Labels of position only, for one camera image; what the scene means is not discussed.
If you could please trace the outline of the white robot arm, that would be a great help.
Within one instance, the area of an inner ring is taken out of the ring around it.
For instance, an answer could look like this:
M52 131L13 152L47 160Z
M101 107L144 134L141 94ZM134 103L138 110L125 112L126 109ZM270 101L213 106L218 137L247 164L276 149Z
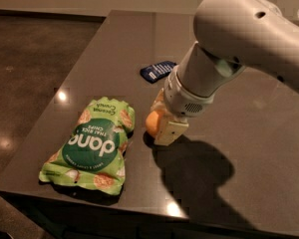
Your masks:
M266 0L203 0L193 18L195 42L155 98L156 145L170 145L201 115L216 91L250 67L299 94L299 27Z

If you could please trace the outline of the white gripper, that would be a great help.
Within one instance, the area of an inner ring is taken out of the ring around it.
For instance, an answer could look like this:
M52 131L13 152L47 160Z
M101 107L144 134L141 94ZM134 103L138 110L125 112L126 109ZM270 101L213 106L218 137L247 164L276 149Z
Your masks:
M214 95L206 98L193 94L181 84L177 71L178 66L175 66L166 78L163 89L159 90L150 110L162 111L166 107L177 117L195 118L213 103ZM159 121L154 143L163 146L171 145L186 132L188 127L186 119L163 117Z

